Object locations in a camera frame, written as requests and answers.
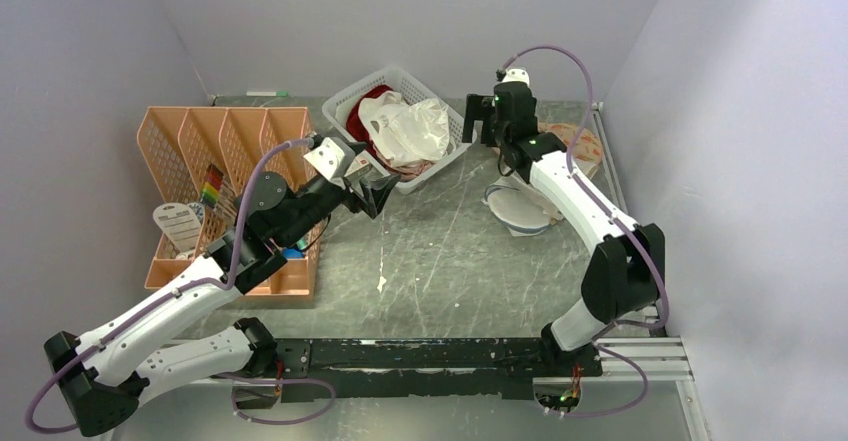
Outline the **floral mesh laundry bag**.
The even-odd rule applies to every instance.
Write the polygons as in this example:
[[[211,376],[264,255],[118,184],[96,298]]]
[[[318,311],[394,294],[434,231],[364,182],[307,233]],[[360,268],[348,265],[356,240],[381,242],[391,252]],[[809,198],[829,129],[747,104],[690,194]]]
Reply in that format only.
[[[540,123],[540,132],[555,134],[568,147],[577,133],[579,126],[570,123]],[[583,129],[577,140],[574,153],[575,164],[589,179],[593,178],[603,161],[603,145],[597,135],[588,128]]]

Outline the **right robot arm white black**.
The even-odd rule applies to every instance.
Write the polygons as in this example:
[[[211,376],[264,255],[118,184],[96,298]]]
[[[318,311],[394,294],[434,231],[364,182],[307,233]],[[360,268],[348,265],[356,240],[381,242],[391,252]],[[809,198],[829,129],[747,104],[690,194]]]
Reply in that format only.
[[[498,149],[508,173],[550,201],[590,251],[579,299],[542,330],[540,363],[562,375],[576,364],[578,349],[665,296],[665,236],[617,209],[590,182],[571,147],[539,129],[536,104],[523,81],[500,82],[490,95],[469,94],[462,140],[471,142],[478,131],[482,144]]]

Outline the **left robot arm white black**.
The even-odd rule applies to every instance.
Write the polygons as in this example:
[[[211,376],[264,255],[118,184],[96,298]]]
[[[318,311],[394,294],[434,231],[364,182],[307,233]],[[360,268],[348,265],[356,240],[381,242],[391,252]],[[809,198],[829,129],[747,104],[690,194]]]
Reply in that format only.
[[[395,175],[349,179],[342,161],[321,159],[315,175],[291,190],[257,166],[238,201],[236,224],[188,268],[136,306],[82,335],[45,342],[58,387],[85,437],[106,433],[143,404],[193,381],[218,375],[257,379],[279,365],[277,344],[256,318],[190,343],[173,338],[215,309],[249,293],[285,264],[293,246],[340,207],[379,215]]]

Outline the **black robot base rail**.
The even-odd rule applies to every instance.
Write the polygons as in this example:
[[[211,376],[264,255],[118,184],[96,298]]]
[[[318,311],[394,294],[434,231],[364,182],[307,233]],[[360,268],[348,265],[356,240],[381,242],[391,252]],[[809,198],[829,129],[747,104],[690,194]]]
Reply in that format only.
[[[282,379],[279,394],[261,386],[241,405],[264,409],[274,402],[298,403],[344,398],[498,395],[506,400],[536,398],[544,378],[576,381],[599,377],[598,350],[586,345],[565,355],[547,349],[543,338],[276,338],[257,318],[242,318],[252,355],[241,374]]]

